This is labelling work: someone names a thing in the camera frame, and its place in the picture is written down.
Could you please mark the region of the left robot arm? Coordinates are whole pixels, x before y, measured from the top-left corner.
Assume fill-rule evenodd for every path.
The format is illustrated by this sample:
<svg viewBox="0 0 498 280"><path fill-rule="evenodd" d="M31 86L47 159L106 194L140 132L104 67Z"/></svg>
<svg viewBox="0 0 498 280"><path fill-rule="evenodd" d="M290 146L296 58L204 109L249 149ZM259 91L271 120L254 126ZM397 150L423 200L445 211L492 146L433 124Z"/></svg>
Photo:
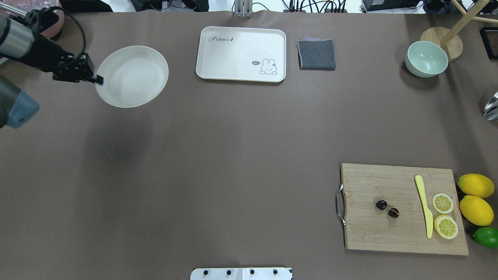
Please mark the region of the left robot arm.
<svg viewBox="0 0 498 280"><path fill-rule="evenodd" d="M88 81L103 85L104 78L95 73L94 64L86 53L86 37L82 33L82 50L75 55L64 50L58 43L42 35L44 16L55 18L54 6L27 13L21 22L10 16L1 15L1 57L52 73L55 81ZM38 111L39 104L24 90L4 76L1 77L0 125L18 129Z"/></svg>

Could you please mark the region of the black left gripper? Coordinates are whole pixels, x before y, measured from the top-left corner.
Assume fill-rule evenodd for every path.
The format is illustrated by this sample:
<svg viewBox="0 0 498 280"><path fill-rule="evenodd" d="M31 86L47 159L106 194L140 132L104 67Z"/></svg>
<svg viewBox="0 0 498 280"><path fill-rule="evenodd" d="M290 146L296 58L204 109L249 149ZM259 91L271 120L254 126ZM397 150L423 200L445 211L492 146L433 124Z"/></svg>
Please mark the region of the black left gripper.
<svg viewBox="0 0 498 280"><path fill-rule="evenodd" d="M71 65L52 71L52 79L55 81L75 82L88 81L103 85L104 78L94 74L94 64L88 53L83 55Z"/></svg>

